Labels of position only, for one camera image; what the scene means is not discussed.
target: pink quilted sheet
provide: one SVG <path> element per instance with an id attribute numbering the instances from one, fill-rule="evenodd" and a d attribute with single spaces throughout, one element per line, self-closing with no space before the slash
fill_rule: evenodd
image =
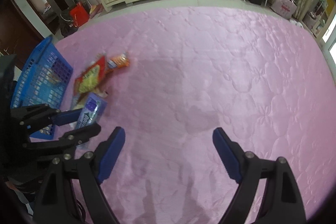
<path id="1" fill-rule="evenodd" d="M 335 182 L 334 82 L 313 38 L 286 20 L 215 7 L 157 9 L 100 22 L 57 48 L 74 68 L 63 110 L 85 64 L 101 52 L 129 52 L 131 66 L 106 83 L 102 131 L 89 146 L 116 126 L 126 131 L 101 185 L 121 224 L 217 224 L 237 188 L 212 144 L 219 126 L 244 150 L 288 159 L 307 217 Z"/>

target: purple package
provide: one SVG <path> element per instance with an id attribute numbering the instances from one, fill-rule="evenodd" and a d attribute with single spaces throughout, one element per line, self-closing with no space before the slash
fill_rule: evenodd
<path id="1" fill-rule="evenodd" d="M 106 105 L 107 102 L 102 97 L 90 92 L 82 112 L 79 115 L 75 129 L 98 122 L 106 108 Z M 87 149 L 88 145 L 89 142 L 86 142 L 78 145 L 77 148 Z"/>

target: wooden door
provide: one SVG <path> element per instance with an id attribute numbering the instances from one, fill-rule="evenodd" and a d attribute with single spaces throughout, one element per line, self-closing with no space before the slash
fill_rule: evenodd
<path id="1" fill-rule="evenodd" d="M 16 54 L 16 66 L 23 68 L 30 53 L 43 37 L 18 9 L 13 0 L 0 4 L 0 52 Z"/>

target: blue plastic basket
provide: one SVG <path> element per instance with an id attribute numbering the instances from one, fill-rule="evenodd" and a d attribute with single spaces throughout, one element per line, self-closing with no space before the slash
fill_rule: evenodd
<path id="1" fill-rule="evenodd" d="M 73 68 L 51 43 L 52 37 L 42 40 L 30 54 L 16 84 L 11 108 L 49 104 L 59 108 L 70 81 Z M 49 125 L 31 137 L 51 140 L 55 126 Z"/>

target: screw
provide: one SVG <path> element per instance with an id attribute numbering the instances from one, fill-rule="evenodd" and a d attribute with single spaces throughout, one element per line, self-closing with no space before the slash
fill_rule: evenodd
<path id="1" fill-rule="evenodd" d="M 249 159 L 252 159 L 252 158 L 254 157 L 254 153 L 251 152 L 251 151 L 246 151 L 246 152 L 245 152 L 245 156 L 246 156 L 247 158 L 249 158 Z"/>
<path id="2" fill-rule="evenodd" d="M 68 153 L 66 153 L 66 154 L 63 155 L 63 158 L 64 158 L 65 160 L 70 160 L 70 159 L 71 159 L 71 155 L 68 154 Z"/>
<path id="3" fill-rule="evenodd" d="M 278 160 L 281 164 L 285 164 L 287 162 L 284 157 L 279 157 Z"/>
<path id="4" fill-rule="evenodd" d="M 92 152 L 92 151 L 88 151 L 88 152 L 86 152 L 86 153 L 84 154 L 84 157 L 85 157 L 86 159 L 90 159 L 90 158 L 92 158 L 92 156 L 93 156 L 93 152 Z"/>
<path id="5" fill-rule="evenodd" d="M 53 158 L 52 162 L 53 162 L 53 164 L 59 164 L 60 159 L 59 158 Z"/>

